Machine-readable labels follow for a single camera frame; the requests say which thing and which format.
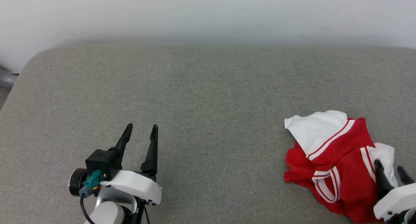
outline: striped trim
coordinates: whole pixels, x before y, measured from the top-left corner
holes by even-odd
[[[373,162],[371,161],[370,154],[368,153],[368,148],[369,146],[360,148],[361,156],[363,158],[364,165],[367,168],[368,174],[373,179],[373,181],[376,182],[376,176],[374,175],[374,166]]]
[[[308,154],[306,157],[309,160],[313,160],[315,158],[317,158],[319,155],[321,155],[325,149],[327,149],[327,147],[337,138],[339,138],[340,136],[344,135],[345,133],[347,133],[352,125],[354,125],[355,120],[347,120],[347,122],[345,123],[344,127],[337,132],[336,134],[334,134],[331,138],[327,139],[327,141],[325,141],[317,150],[315,150],[313,153]]]
[[[331,177],[335,194],[328,189],[325,178]],[[329,171],[315,171],[312,181],[319,195],[328,203],[335,203],[341,198],[341,179],[336,166]]]

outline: teal connector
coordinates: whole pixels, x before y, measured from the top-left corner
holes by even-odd
[[[97,187],[101,181],[103,181],[104,175],[101,171],[96,170],[87,178],[84,182],[84,186],[79,190],[79,196],[84,194],[84,197],[87,198],[92,194],[92,190]]]

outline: garment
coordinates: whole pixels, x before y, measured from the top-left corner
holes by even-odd
[[[373,143],[364,118],[347,118],[339,111],[316,112],[285,120],[296,139],[286,155],[286,182],[309,188],[330,211],[355,223],[374,222],[376,204],[374,160],[380,159],[386,177],[397,186],[391,146]]]

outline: white wall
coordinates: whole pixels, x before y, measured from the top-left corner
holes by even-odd
[[[0,0],[0,64],[79,42],[416,47],[415,0]]]

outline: cable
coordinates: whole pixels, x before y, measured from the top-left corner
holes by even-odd
[[[147,224],[150,224],[149,216],[147,215],[147,209],[144,207],[144,213],[146,214]]]
[[[84,207],[84,197],[85,197],[85,194],[82,194],[82,195],[81,195],[81,199],[79,200],[79,203],[80,203],[80,205],[81,205],[82,214],[85,216],[86,220],[87,220],[89,223],[91,223],[91,224],[95,224],[95,222],[93,222],[93,221],[91,220],[91,218],[88,216],[88,213],[86,213],[86,210],[85,210],[85,207]]]

